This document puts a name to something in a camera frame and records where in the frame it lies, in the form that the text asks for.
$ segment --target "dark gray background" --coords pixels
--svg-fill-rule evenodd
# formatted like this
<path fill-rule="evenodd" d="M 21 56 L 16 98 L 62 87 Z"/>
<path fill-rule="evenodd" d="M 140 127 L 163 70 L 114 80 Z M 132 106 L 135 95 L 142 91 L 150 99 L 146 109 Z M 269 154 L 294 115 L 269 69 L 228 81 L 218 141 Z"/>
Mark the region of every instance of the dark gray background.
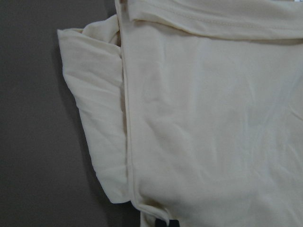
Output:
<path fill-rule="evenodd" d="M 139 226 L 131 203 L 111 204 L 95 177 L 56 34 L 115 14 L 114 1 L 0 7 L 0 226 Z"/>

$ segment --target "stitching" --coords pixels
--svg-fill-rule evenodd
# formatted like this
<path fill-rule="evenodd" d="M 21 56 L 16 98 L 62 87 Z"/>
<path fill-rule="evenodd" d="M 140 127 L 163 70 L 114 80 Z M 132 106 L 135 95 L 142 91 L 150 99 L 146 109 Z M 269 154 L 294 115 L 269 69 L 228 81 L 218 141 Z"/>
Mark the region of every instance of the stitching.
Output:
<path fill-rule="evenodd" d="M 203 18 L 199 18 L 199 17 L 194 17 L 194 16 L 189 16 L 189 15 L 182 14 L 180 12 L 176 12 L 172 8 L 165 8 L 165 7 L 162 7 L 160 5 L 151 3 L 151 2 L 149 2 L 147 0 L 137 0 L 137 1 L 145 2 L 145 3 L 147 3 L 147 4 L 151 5 L 151 6 L 154 6 L 156 8 L 159 8 L 159 9 L 162 9 L 162 10 L 165 10 L 165 11 L 168 11 L 168 12 L 180 15 L 182 17 L 186 17 L 186 18 L 194 19 L 194 20 L 199 20 L 199 21 L 203 21 L 203 22 L 207 22 L 207 23 L 214 23 L 214 24 L 224 25 L 224 26 L 251 27 L 251 28 L 272 28 L 272 29 L 294 30 L 294 31 L 303 30 L 303 27 L 302 28 L 284 28 L 284 27 L 278 27 L 278 26 L 267 27 L 267 26 L 254 26 L 254 25 L 238 25 L 238 24 L 233 24 L 233 23 L 226 23 L 226 22 L 220 22 L 220 21 L 214 21 L 214 20 L 207 20 L 207 19 L 203 19 Z"/>

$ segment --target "cream fabric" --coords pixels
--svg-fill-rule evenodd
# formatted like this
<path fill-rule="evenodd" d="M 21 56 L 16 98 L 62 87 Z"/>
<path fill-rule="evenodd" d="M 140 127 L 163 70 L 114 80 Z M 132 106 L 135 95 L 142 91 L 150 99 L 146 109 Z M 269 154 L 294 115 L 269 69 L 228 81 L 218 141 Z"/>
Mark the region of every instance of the cream fabric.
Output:
<path fill-rule="evenodd" d="M 303 3 L 116 0 L 58 31 L 92 163 L 141 226 L 303 225 Z"/>

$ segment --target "cloth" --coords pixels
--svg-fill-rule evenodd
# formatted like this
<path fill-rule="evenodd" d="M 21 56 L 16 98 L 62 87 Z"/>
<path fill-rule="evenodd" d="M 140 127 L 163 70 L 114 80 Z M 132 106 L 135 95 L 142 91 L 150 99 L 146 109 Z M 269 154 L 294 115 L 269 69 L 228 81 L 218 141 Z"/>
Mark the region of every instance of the cloth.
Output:
<path fill-rule="evenodd" d="M 141 226 L 303 225 L 303 3 L 116 0 L 59 30 L 92 164 Z"/>

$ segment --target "sleeve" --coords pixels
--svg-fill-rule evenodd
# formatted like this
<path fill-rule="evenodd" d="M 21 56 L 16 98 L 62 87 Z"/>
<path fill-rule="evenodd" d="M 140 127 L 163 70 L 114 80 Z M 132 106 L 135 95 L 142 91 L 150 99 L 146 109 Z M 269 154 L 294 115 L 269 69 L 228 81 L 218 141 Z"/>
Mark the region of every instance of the sleeve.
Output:
<path fill-rule="evenodd" d="M 124 84 L 114 15 L 84 29 L 58 30 L 63 76 L 75 97 L 92 165 L 112 203 L 129 201 Z"/>

